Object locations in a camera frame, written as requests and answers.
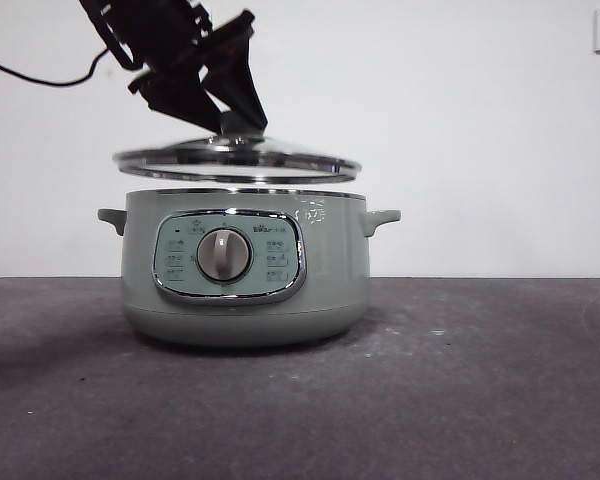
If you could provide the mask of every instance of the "black cable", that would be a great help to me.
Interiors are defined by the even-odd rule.
[[[11,70],[10,68],[7,68],[3,65],[0,65],[0,71],[8,73],[9,75],[13,75],[14,77],[18,77],[21,80],[26,80],[27,82],[31,83],[37,83],[39,85],[46,85],[48,87],[73,87],[75,85],[80,85],[81,83],[86,82],[93,76],[93,73],[96,71],[96,65],[98,64],[100,59],[107,54],[108,51],[108,48],[104,49],[96,56],[96,58],[93,59],[93,62],[91,62],[91,67],[89,68],[89,72],[84,77],[78,78],[77,80],[71,80],[70,82],[51,82],[49,80],[41,80],[39,78],[29,77],[28,75],[16,72],[15,70]]]

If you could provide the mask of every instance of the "cooker handle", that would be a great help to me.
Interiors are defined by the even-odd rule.
[[[400,210],[379,210],[362,214],[362,232],[365,237],[372,237],[380,225],[400,220]]]
[[[116,233],[122,237],[124,235],[124,226],[127,223],[127,212],[125,210],[101,208],[98,210],[98,220],[110,223],[116,227]]]

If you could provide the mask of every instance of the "slow cooker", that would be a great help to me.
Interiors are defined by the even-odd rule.
[[[368,238],[400,212],[368,212],[365,197],[351,193],[270,188],[352,180],[357,163],[258,135],[115,160],[137,175],[259,185],[137,191],[126,210],[99,210],[123,236],[124,314],[140,332],[257,347],[329,337],[363,317]]]

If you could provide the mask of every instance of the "silver knob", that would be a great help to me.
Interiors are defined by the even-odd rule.
[[[233,280],[249,266],[249,244],[238,232],[214,230],[198,246],[198,265],[210,278],[220,282]]]

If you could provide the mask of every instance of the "chrome panel trim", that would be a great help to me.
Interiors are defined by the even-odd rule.
[[[190,217],[199,215],[247,215],[254,217],[275,217],[287,221],[294,230],[296,237],[296,248],[298,252],[298,272],[296,276],[283,288],[269,293],[260,293],[253,295],[197,295],[192,293],[179,292],[164,285],[158,277],[156,270],[156,257],[158,254],[158,239],[162,226],[172,218]],[[291,215],[279,211],[266,210],[245,210],[237,208],[221,208],[221,209],[202,209],[202,210],[185,210],[175,212],[165,217],[158,225],[156,232],[155,249],[153,252],[153,262],[151,264],[151,276],[156,286],[172,298],[183,300],[192,305],[201,306],[245,306],[245,305],[263,305],[267,303],[277,303],[293,296],[304,284],[307,278],[307,264],[304,253],[304,239],[302,238],[302,230],[300,224]]]

